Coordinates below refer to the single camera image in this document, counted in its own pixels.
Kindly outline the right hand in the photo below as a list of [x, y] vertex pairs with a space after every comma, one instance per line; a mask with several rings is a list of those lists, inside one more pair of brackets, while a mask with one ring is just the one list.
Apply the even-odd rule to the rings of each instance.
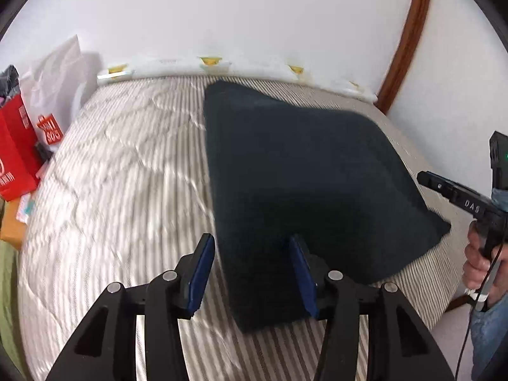
[[[465, 248], [466, 261], [463, 265], [462, 281], [466, 288], [478, 290], [483, 279], [485, 279], [490, 262], [480, 253], [481, 239], [473, 221], [468, 229], [468, 245]], [[496, 277], [492, 283], [487, 298], [487, 305], [492, 308], [501, 298], [507, 294], [508, 273], [507, 273], [507, 244], [496, 247], [492, 252], [492, 257], [496, 256], [501, 250], [498, 258], [499, 268]]]

